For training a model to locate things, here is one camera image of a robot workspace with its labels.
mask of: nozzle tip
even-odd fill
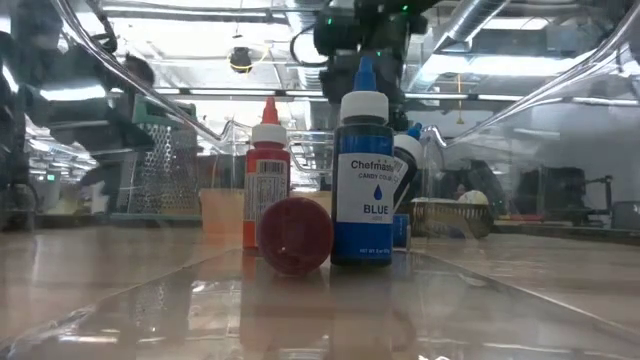
[[[373,59],[363,56],[360,68],[354,79],[353,91],[377,91],[376,74],[373,71]]]
[[[278,109],[276,108],[276,99],[273,96],[267,98],[267,103],[262,111],[262,123],[279,125]]]

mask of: white bottle cap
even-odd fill
[[[287,129],[282,125],[258,124],[251,129],[251,144],[274,142],[287,145]]]
[[[393,146],[407,151],[416,160],[416,167],[422,169],[424,166],[422,145],[415,138],[409,135],[396,135],[393,138]]]
[[[251,143],[257,142],[287,145],[287,129],[278,121],[278,110],[273,97],[267,98],[267,104],[262,111],[262,122],[251,129]]]
[[[380,118],[380,125],[389,122],[389,99],[377,91],[353,91],[342,98],[340,121],[352,116]]]

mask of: red round lid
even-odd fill
[[[317,269],[333,246],[333,223],[313,200],[288,198],[264,212],[257,231],[258,248],[269,265],[285,275]]]

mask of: ceiling pipe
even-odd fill
[[[468,44],[473,37],[494,18],[510,0],[464,0],[456,7],[447,23],[448,30],[439,39],[434,39],[433,52],[441,51],[452,45]],[[435,82],[431,77],[428,81],[421,81],[421,77],[429,67],[429,59],[424,62],[420,71],[409,82],[408,91],[414,90],[417,85],[420,91],[427,91]]]
[[[207,9],[194,10],[192,8],[166,9],[165,7],[151,6],[107,6],[103,13],[109,19],[153,19],[153,20],[173,20],[188,22],[225,22],[225,23],[258,23],[258,24],[278,24],[288,25],[289,22],[284,16],[274,16],[270,9],[260,11],[259,9],[248,9],[251,11],[241,12],[232,9]]]
[[[460,5],[460,1],[444,0],[438,3],[441,15],[450,17],[455,8]],[[569,3],[532,3],[527,2],[511,2],[508,7],[504,8],[500,16],[504,17],[555,17],[555,16],[575,16],[576,13],[584,9],[585,5],[571,1]],[[591,15],[604,15],[601,8],[590,6]]]
[[[213,6],[184,6],[174,4],[157,4],[147,1],[103,1],[102,9],[115,9],[122,7],[135,7],[135,8],[155,8],[164,9],[170,11],[197,11],[197,12],[225,12],[234,14],[244,13],[256,13],[256,12],[270,12],[272,14],[283,13],[314,13],[322,9],[322,6],[300,6],[300,7],[213,7]]]

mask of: blue label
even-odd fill
[[[388,259],[393,244],[393,139],[345,136],[338,150],[333,254]]]
[[[385,136],[344,136],[340,154],[363,153],[393,156],[393,138]]]

